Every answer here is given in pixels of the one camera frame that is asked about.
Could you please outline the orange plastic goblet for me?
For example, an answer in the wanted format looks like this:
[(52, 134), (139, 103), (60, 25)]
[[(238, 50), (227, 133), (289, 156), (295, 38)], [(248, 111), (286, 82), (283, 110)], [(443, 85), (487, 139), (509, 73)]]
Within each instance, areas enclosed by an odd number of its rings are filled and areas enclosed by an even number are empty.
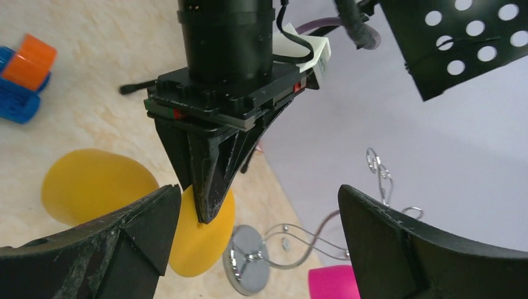
[(44, 176), (41, 201), (55, 220), (75, 227), (100, 217), (120, 221), (134, 246), (155, 267), (196, 277), (220, 258), (235, 226), (228, 192), (216, 218), (199, 222), (191, 187), (161, 187), (139, 162), (100, 149), (59, 158)]

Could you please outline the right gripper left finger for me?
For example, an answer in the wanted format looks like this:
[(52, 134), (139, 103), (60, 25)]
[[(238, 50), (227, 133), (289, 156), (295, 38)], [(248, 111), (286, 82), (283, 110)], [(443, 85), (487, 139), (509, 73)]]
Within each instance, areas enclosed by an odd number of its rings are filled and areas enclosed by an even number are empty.
[(179, 186), (68, 230), (1, 248), (2, 298), (152, 298), (166, 273)]

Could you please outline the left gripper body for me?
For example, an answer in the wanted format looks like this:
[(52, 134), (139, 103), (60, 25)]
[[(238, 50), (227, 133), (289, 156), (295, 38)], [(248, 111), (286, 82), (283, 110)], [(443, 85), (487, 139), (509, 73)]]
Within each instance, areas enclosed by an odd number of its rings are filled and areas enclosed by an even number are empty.
[(148, 88), (144, 107), (151, 117), (204, 121), (248, 131), (257, 119), (287, 106), (307, 85), (307, 73), (291, 64), (273, 64), (271, 72), (239, 83), (205, 84), (187, 68), (160, 75)]

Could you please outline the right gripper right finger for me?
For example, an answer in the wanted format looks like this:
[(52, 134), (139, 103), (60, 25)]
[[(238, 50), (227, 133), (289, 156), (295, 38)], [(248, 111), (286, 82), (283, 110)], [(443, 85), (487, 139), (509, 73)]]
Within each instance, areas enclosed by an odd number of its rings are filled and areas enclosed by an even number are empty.
[(527, 253), (443, 231), (352, 186), (338, 192), (362, 298), (526, 298)]

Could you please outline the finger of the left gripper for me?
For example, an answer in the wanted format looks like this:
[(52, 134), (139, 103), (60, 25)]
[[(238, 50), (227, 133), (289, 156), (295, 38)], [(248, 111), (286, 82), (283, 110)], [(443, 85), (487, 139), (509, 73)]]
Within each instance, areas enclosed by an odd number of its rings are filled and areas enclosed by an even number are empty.
[(266, 111), (247, 131), (221, 126), (220, 133), (215, 136), (188, 134), (192, 187), (199, 222), (208, 224), (216, 218), (234, 176), (266, 130), (290, 103), (291, 100), (283, 100), (277, 107)]
[(182, 190), (185, 191), (192, 185), (191, 154), (187, 132), (159, 118), (155, 118), (154, 123)]

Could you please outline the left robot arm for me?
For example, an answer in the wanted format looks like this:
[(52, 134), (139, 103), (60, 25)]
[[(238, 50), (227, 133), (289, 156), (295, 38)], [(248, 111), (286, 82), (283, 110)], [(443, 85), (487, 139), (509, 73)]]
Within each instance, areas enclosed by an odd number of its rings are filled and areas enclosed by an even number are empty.
[(187, 67), (160, 75), (144, 104), (183, 189), (191, 187), (198, 221), (220, 211), (244, 161), (278, 115), (304, 89), (299, 65), (314, 57), (272, 52), (287, 2), (179, 1)]

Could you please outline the magenta plastic goblet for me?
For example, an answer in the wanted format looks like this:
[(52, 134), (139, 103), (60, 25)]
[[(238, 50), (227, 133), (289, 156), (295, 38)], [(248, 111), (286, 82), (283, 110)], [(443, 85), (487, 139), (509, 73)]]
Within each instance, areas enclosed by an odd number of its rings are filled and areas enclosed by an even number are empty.
[(308, 271), (311, 299), (360, 299), (351, 265), (334, 265)]

